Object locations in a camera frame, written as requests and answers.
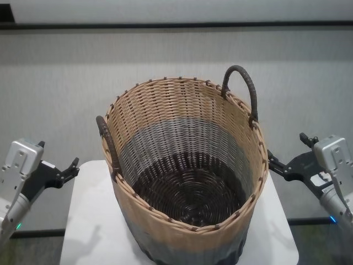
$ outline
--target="woven basket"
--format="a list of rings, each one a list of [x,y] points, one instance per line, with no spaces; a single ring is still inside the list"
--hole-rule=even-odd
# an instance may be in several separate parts
[[[251,111],[229,92],[233,71]],[[268,174],[256,92],[242,67],[230,67],[222,87],[182,77],[136,84],[97,124],[116,199],[150,259],[238,262]]]

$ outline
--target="basket handle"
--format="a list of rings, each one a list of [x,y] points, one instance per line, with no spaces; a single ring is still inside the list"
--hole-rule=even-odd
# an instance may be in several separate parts
[[[252,79],[250,78],[250,76],[248,75],[247,71],[242,66],[233,65],[230,68],[228,68],[226,74],[224,75],[221,96],[224,99],[226,98],[226,93],[227,93],[227,91],[229,91],[228,81],[229,81],[231,74],[234,71],[237,71],[240,73],[240,75],[243,77],[245,83],[247,84],[247,86],[249,88],[250,100],[251,100],[251,104],[252,104],[252,113],[249,118],[249,124],[251,125],[253,120],[258,121],[258,119],[259,119],[259,117],[258,117],[258,100],[256,97],[256,90],[255,90],[254,83],[253,83]]]
[[[119,173],[122,175],[122,171],[121,171],[119,158],[116,153],[113,138],[111,137],[109,128],[102,116],[97,116],[95,121],[97,122],[100,136],[102,136],[105,139],[106,144],[108,145],[109,153],[111,156],[111,166],[113,168],[113,172],[111,173],[111,178],[113,179],[114,182],[116,182],[115,180],[116,173]]]

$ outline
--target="white pedestal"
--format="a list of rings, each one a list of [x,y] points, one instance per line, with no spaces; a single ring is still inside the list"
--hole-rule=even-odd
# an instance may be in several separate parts
[[[80,169],[73,187],[60,265],[154,264],[141,252],[125,224],[105,161],[90,161]],[[268,175],[238,265],[295,265],[298,258]]]

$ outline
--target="basket bottom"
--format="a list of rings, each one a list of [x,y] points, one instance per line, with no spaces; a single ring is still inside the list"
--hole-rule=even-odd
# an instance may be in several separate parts
[[[198,227],[223,222],[246,201],[235,173],[201,152],[158,160],[139,175],[132,188],[155,209]]]
[[[249,229],[249,225],[243,227],[230,242],[221,243],[212,249],[195,251],[175,248],[155,240],[152,234],[128,219],[123,210],[122,214],[141,251],[157,265],[235,265],[243,253]],[[179,240],[187,241],[188,236]]]
[[[232,253],[229,254],[228,257],[218,261],[215,265],[235,265],[238,263],[240,256],[243,253],[243,248],[245,246],[245,242],[247,240],[247,234],[245,234],[244,238],[242,239],[238,251],[233,251]],[[158,259],[153,259],[151,254],[147,250],[145,250],[141,245],[137,242],[138,246],[140,247],[141,251],[146,254],[146,256],[156,263],[156,265],[173,265],[173,264],[168,264],[163,261],[160,261]]]

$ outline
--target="gray wall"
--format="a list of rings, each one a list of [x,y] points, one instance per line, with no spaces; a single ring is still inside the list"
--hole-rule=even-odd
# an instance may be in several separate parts
[[[19,137],[46,141],[44,159],[61,169],[75,156],[103,159],[95,117],[117,95],[163,76],[221,83],[235,63],[253,78],[268,148],[283,162],[308,150],[301,131],[341,135],[353,150],[352,47],[350,28],[3,31],[0,160]],[[229,87],[249,100],[239,76]],[[288,218],[325,215],[302,183],[272,177]],[[46,190],[23,229],[65,227],[71,190]]]

